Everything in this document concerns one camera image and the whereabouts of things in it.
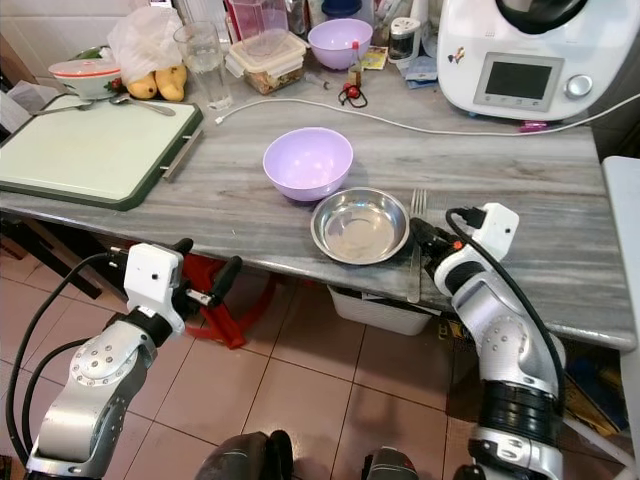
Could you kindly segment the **silver metal fork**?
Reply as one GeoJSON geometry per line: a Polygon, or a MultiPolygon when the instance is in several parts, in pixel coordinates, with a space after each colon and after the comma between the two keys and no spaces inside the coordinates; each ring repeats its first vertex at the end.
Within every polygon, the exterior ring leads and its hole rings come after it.
{"type": "Polygon", "coordinates": [[[420,219],[425,214],[426,202],[428,202],[428,192],[425,189],[415,189],[410,202],[410,288],[408,288],[406,301],[411,305],[417,305],[421,300],[421,275],[422,275],[422,253],[417,239],[417,228],[413,220],[420,219]]]}

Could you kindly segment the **red plastic stool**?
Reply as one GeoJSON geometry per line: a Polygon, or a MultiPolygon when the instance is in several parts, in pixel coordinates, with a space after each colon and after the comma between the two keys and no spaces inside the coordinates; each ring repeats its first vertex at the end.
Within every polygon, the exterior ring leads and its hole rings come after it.
{"type": "MultiPolygon", "coordinates": [[[[209,257],[186,253],[182,268],[180,268],[180,283],[189,279],[193,285],[205,288],[211,287],[212,279],[218,275],[227,260],[209,259],[209,257]]],[[[174,296],[174,305],[179,315],[184,320],[193,314],[198,315],[198,320],[204,320],[202,326],[189,326],[184,324],[182,332],[197,340],[215,340],[224,344],[228,349],[238,349],[246,344],[244,330],[250,328],[270,305],[274,294],[274,285],[268,284],[265,292],[260,294],[259,302],[253,306],[253,310],[246,314],[234,317],[227,307],[227,300],[218,302],[215,308],[184,308],[180,306],[180,283],[178,292],[174,296]]]]}

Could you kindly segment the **stainless steel bowl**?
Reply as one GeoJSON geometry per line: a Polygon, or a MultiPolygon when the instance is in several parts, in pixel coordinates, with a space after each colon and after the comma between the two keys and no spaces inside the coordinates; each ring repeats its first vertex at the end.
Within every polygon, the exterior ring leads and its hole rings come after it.
{"type": "Polygon", "coordinates": [[[381,189],[343,189],[315,206],[308,229],[329,259],[348,265],[378,264],[406,246],[410,211],[381,189]]]}

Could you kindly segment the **white plastic bin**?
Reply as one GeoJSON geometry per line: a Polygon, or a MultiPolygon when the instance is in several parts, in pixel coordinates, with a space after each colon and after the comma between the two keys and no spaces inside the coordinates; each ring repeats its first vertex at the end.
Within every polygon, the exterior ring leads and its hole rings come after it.
{"type": "Polygon", "coordinates": [[[406,337],[416,337],[435,316],[431,311],[421,310],[407,303],[402,305],[383,297],[370,296],[366,300],[364,292],[333,285],[328,289],[338,316],[406,337]]]}

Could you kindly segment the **white green-edged cutting board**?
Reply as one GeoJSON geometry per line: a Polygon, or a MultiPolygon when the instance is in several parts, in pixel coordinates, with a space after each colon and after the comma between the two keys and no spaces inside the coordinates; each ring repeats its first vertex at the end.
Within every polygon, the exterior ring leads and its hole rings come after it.
{"type": "Polygon", "coordinates": [[[172,102],[175,116],[32,116],[1,146],[0,188],[52,200],[133,209],[198,136],[204,113],[172,102]]]}

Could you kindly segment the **large purple plastic bowl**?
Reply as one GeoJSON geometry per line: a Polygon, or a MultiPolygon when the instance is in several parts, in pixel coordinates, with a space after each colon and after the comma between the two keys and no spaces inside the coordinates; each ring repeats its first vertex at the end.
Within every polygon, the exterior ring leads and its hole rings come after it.
{"type": "Polygon", "coordinates": [[[298,202],[334,195],[346,182],[355,150],[343,134],[307,127],[282,134],[262,156],[266,177],[282,195],[298,202]]]}

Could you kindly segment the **silver metal spoon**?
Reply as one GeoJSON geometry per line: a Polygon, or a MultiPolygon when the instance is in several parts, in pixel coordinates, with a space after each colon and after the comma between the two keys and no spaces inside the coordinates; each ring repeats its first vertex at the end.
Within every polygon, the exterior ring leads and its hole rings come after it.
{"type": "Polygon", "coordinates": [[[91,118],[91,116],[110,116],[140,113],[150,111],[161,116],[175,116],[177,111],[163,104],[132,99],[128,95],[110,97],[110,99],[84,100],[76,95],[64,93],[56,96],[44,109],[36,111],[33,116],[45,115],[73,115],[77,118],[91,118]]]}

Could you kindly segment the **blue folded cloth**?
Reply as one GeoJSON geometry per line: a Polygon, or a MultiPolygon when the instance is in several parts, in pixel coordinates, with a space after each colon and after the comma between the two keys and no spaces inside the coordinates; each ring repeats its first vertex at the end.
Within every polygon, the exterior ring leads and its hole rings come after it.
{"type": "Polygon", "coordinates": [[[399,65],[399,72],[401,72],[410,90],[438,84],[436,59],[430,58],[430,56],[419,55],[412,60],[406,61],[406,63],[399,65]]]}

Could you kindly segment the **yellow mango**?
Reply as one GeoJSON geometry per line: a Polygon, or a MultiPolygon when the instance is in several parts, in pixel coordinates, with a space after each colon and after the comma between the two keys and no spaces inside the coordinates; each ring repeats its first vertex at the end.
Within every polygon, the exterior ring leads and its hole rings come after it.
{"type": "Polygon", "coordinates": [[[155,72],[148,72],[137,81],[129,83],[127,86],[129,95],[133,99],[150,100],[157,96],[157,83],[155,81],[155,72]]]}
{"type": "Polygon", "coordinates": [[[157,69],[154,78],[157,91],[166,101],[180,102],[186,97],[187,69],[183,65],[157,69]]]}

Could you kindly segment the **black left robot leg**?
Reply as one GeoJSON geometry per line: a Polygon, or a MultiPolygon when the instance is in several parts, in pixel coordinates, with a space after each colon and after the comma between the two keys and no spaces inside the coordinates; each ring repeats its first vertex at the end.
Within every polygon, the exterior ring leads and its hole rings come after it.
{"type": "Polygon", "coordinates": [[[232,436],[202,463],[195,480],[292,480],[294,456],[287,431],[232,436]]]}

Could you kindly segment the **black robot leg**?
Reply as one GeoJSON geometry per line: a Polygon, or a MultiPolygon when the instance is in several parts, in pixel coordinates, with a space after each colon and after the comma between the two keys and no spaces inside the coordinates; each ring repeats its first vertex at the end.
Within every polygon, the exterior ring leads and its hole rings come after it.
{"type": "Polygon", "coordinates": [[[396,448],[380,447],[366,454],[360,480],[421,480],[410,457],[396,448]]]}
{"type": "Polygon", "coordinates": [[[287,431],[232,436],[202,463],[195,480],[292,480],[294,456],[287,431]]]}

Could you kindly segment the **small brown sauce bottle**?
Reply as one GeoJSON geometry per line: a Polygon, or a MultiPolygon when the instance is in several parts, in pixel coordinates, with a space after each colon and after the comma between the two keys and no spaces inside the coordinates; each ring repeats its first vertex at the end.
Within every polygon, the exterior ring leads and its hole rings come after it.
{"type": "Polygon", "coordinates": [[[362,45],[360,41],[352,42],[352,54],[353,64],[348,69],[348,76],[346,82],[346,90],[348,93],[357,92],[361,88],[362,74],[364,74],[364,67],[362,67],[362,45]]]}

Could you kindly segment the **yellow paper packet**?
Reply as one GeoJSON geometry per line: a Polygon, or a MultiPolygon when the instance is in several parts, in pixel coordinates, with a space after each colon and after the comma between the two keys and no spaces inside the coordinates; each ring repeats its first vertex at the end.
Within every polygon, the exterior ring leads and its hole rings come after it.
{"type": "Polygon", "coordinates": [[[388,51],[388,47],[367,47],[360,58],[361,68],[364,70],[383,70],[387,65],[388,51]]]}

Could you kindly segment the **white flat panel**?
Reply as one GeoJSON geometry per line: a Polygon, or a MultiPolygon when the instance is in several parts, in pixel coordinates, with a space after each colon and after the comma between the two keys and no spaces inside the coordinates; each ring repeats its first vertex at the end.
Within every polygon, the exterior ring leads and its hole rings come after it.
{"type": "Polygon", "coordinates": [[[605,188],[620,243],[632,310],[632,328],[640,348],[640,157],[609,156],[602,163],[605,188]]]}

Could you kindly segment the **clear drinking glass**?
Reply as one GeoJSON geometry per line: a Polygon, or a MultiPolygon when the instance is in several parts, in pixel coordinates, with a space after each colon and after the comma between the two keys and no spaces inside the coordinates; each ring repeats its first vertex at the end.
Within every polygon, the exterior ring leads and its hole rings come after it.
{"type": "Polygon", "coordinates": [[[232,106],[229,86],[224,79],[225,49],[218,28],[212,22],[193,22],[173,33],[173,40],[183,56],[184,64],[212,110],[232,106]]]}

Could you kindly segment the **white bowl with red rim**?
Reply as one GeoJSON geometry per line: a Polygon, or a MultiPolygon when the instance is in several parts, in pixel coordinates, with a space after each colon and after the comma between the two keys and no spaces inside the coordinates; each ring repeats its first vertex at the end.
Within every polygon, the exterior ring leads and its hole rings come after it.
{"type": "Polygon", "coordinates": [[[60,61],[47,68],[52,77],[83,100],[110,99],[124,90],[122,70],[108,59],[60,61]]]}

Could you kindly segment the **yellow cardboard box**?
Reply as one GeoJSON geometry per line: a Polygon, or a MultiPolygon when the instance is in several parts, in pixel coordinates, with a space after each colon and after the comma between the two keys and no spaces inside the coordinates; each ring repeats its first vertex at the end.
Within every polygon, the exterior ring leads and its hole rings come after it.
{"type": "Polygon", "coordinates": [[[576,340],[568,340],[564,347],[571,415],[604,436],[627,433],[630,425],[622,392],[620,353],[576,340]]]}

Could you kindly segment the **clear lidded food container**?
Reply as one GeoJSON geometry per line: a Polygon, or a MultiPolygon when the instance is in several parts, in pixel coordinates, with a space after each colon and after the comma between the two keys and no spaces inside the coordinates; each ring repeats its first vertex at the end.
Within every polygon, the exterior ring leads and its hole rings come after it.
{"type": "Polygon", "coordinates": [[[227,69],[261,95],[301,81],[308,46],[287,29],[269,29],[230,46],[227,69]]]}

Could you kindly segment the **small purple plastic bowl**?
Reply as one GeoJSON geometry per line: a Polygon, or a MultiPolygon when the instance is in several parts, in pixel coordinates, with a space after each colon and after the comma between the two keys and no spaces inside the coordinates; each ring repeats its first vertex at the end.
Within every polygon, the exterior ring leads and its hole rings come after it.
{"type": "Polygon", "coordinates": [[[337,18],[311,28],[307,41],[323,67],[347,70],[370,49],[374,28],[365,20],[337,18]]]}

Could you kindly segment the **white kitchen cooking appliance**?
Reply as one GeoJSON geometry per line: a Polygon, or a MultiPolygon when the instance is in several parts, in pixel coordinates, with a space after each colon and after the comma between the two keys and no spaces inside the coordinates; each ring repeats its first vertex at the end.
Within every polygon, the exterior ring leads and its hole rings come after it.
{"type": "Polygon", "coordinates": [[[588,110],[640,33],[640,0],[444,0],[439,88],[470,113],[556,122],[588,110]]]}

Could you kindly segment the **white crumpled plastic bag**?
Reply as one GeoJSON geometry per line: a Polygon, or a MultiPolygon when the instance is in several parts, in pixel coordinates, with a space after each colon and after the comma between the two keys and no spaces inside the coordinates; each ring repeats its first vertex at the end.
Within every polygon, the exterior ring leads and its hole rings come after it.
{"type": "Polygon", "coordinates": [[[177,10],[164,6],[145,6],[115,23],[108,46],[123,82],[131,84],[154,70],[182,65],[173,37],[182,26],[177,10]]]}

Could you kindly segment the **black right robot leg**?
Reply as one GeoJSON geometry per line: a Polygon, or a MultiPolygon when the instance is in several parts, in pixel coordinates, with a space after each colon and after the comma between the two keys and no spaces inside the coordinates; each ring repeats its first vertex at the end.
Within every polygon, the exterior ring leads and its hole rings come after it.
{"type": "Polygon", "coordinates": [[[396,448],[380,447],[366,454],[360,480],[421,480],[410,457],[396,448]]]}

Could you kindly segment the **clear plastic bag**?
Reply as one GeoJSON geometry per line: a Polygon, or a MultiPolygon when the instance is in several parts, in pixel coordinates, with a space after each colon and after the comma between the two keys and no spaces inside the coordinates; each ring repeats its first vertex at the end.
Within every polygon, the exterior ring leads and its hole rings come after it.
{"type": "Polygon", "coordinates": [[[44,109],[60,91],[44,84],[20,81],[9,91],[0,93],[0,122],[6,132],[18,131],[33,113],[44,109]]]}

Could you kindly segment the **pink plastic container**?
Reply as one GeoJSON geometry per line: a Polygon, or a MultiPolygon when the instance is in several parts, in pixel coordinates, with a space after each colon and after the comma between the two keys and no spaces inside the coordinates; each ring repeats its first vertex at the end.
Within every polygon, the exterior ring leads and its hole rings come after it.
{"type": "Polygon", "coordinates": [[[239,40],[261,35],[270,29],[285,28],[280,0],[225,0],[239,40]]]}

